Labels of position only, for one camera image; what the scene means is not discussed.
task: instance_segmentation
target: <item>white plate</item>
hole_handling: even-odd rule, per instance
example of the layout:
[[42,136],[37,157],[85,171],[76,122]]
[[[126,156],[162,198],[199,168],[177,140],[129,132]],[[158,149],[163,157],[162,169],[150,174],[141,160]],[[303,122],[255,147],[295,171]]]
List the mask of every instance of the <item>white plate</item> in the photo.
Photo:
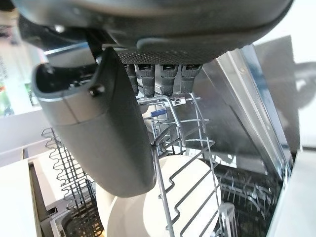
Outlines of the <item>white plate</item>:
[[96,193],[97,207],[98,207],[100,220],[104,227],[103,232],[106,233],[106,228],[108,226],[108,219],[109,219],[110,212],[112,209],[111,205],[116,197],[108,193],[104,189],[102,189],[97,183],[95,183],[95,193]]
[[[191,157],[188,156],[168,156],[161,159],[160,166],[165,188],[170,186],[168,178],[177,171]],[[209,170],[209,167],[202,161],[196,159],[188,167],[176,176],[173,181],[175,187],[167,193],[167,199],[171,218],[176,216],[175,204],[188,192],[191,187]],[[180,204],[178,210],[180,218],[173,225],[176,236],[198,210],[210,193],[214,190],[212,172],[195,188],[195,190]],[[221,200],[220,189],[218,188],[218,198]],[[168,237],[165,230],[167,225],[162,200],[158,199],[160,194],[158,182],[155,187],[146,194],[130,198],[115,197],[110,207],[108,216],[107,237]],[[183,233],[184,237],[199,236],[206,224],[217,210],[216,195],[212,195],[202,211]],[[210,236],[218,215],[215,216],[203,236]]]

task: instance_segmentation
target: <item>upper dish rack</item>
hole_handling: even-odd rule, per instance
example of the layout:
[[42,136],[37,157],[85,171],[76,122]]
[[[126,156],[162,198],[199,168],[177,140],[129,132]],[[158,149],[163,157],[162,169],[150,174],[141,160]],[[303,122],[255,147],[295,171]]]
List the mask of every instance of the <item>upper dish rack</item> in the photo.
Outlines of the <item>upper dish rack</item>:
[[[201,110],[198,106],[198,99],[195,97],[193,93],[175,94],[172,97],[161,95],[153,98],[138,99],[138,104],[140,106],[156,106],[157,108],[157,111],[152,112],[151,116],[144,119],[147,125],[148,122],[150,122],[153,131],[153,157],[157,170],[157,181],[161,193],[159,195],[159,198],[161,198],[166,215],[166,229],[169,231],[171,237],[175,236],[173,225],[181,215],[178,207],[193,192],[193,190],[199,185],[199,183],[201,183],[208,174],[212,173],[214,188],[206,191],[209,193],[209,196],[203,203],[201,203],[200,207],[196,210],[194,215],[190,218],[187,224],[180,231],[180,236],[182,236],[189,227],[189,225],[194,221],[197,215],[204,208],[206,203],[210,200],[210,198],[213,195],[215,195],[218,207],[217,211],[210,217],[209,221],[207,222],[201,233],[197,233],[197,236],[203,236],[203,234],[205,233],[211,222],[214,220],[214,218],[217,215],[219,217],[221,216],[219,213],[220,197],[218,196],[218,188],[220,187],[220,183],[216,182],[214,173],[214,169],[218,164],[215,163],[215,160],[213,160],[212,155],[210,153],[210,148],[212,145],[214,145],[214,141],[210,140],[206,134],[205,124],[208,120],[204,119],[203,115],[201,114]],[[190,109],[195,110],[194,118],[179,119],[175,107],[184,105],[190,107]],[[184,125],[187,123],[193,123],[194,128],[190,129],[189,131],[185,131]],[[190,147],[191,143],[195,143],[195,146],[196,144],[199,144],[199,149],[195,149],[195,151],[197,152],[194,155],[191,154],[192,159],[169,177],[171,186],[169,186],[166,189],[162,179],[159,159],[167,155],[182,155],[184,153],[190,154],[190,149],[187,147]],[[193,185],[190,188],[190,190],[183,197],[179,199],[175,206],[170,207],[168,204],[166,194],[176,185],[172,181],[173,178],[176,177],[182,170],[184,170],[195,159],[198,158],[209,161],[209,170],[198,180],[198,182],[195,185]],[[173,219],[170,216],[170,208],[173,208],[177,213],[177,216]],[[225,228],[223,227],[222,222],[219,221],[217,224],[217,228],[213,231],[212,236],[223,236],[224,229]]]

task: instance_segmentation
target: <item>blue clip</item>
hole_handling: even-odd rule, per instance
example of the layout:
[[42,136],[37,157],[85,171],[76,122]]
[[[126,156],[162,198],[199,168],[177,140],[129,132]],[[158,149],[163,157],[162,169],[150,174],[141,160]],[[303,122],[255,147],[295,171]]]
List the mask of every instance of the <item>blue clip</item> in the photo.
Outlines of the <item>blue clip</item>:
[[157,117],[159,115],[164,115],[166,113],[166,110],[157,110],[157,111],[153,111],[151,112],[151,116],[152,117]]

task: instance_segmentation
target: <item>gray plastic housing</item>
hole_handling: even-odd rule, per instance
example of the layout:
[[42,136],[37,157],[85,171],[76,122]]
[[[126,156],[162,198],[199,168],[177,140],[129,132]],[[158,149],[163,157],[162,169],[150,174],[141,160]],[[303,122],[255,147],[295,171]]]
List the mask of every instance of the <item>gray plastic housing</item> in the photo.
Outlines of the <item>gray plastic housing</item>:
[[151,145],[119,57],[107,48],[91,80],[69,87],[78,71],[45,64],[35,69],[33,90],[48,120],[106,191],[122,198],[148,192],[156,183]]

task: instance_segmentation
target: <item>wire basket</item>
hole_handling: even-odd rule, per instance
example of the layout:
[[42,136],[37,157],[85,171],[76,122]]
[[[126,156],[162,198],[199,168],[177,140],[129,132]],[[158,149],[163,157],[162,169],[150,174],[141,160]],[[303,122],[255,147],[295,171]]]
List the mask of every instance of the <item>wire basket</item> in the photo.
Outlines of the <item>wire basket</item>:
[[[207,177],[208,174],[212,175],[212,180],[214,182],[214,188],[207,190],[208,197],[201,203],[200,207],[196,210],[194,215],[189,219],[187,224],[183,226],[180,231],[180,236],[183,236],[188,227],[192,224],[194,219],[205,207],[206,203],[210,200],[212,196],[216,196],[217,207],[220,205],[220,197],[218,197],[218,189],[220,187],[219,183],[215,181],[214,168],[217,166],[213,160],[210,148],[214,145],[214,141],[210,140],[206,134],[206,122],[207,119],[203,118],[201,110],[198,106],[198,100],[193,93],[190,94],[176,94],[172,97],[167,96],[156,96],[153,98],[141,98],[138,99],[138,104],[140,106],[156,106],[159,109],[151,113],[151,116],[145,118],[145,123],[148,121],[151,124],[153,131],[153,156],[155,160],[156,170],[157,170],[157,181],[160,188],[161,201],[163,203],[163,208],[166,215],[166,229],[169,231],[171,237],[175,236],[173,225],[180,218],[181,213],[179,207],[183,201],[193,192],[193,190]],[[179,118],[176,113],[176,108],[184,106],[184,109],[193,110],[194,113],[191,118]],[[194,154],[190,153],[189,147],[199,146],[198,149],[194,149]],[[178,169],[174,174],[169,177],[169,182],[171,186],[165,188],[162,179],[161,168],[159,165],[159,159],[167,155],[182,155],[186,153],[191,155],[192,159]],[[194,184],[183,197],[179,198],[179,201],[175,206],[169,206],[167,193],[170,192],[174,187],[175,183],[173,179],[179,175],[186,167],[188,167],[195,159],[202,159],[209,161],[209,170]],[[176,217],[173,219],[170,216],[170,210],[174,209],[177,213]],[[205,231],[208,229],[209,225],[212,223],[216,216],[220,216],[217,209],[213,215],[209,218],[209,221],[205,225],[201,233],[197,233],[196,236],[203,236]],[[222,236],[222,223],[218,222],[217,227],[212,233],[212,236]]]
[[221,165],[215,174],[220,180],[222,200],[235,205],[238,236],[265,237],[281,184],[268,176]]
[[53,128],[47,128],[42,136],[49,138],[46,147],[51,149],[49,157],[55,161],[53,169],[58,171],[57,180],[68,201],[70,220],[66,225],[67,236],[97,237],[103,231],[95,197],[94,181],[81,168],[67,150]]

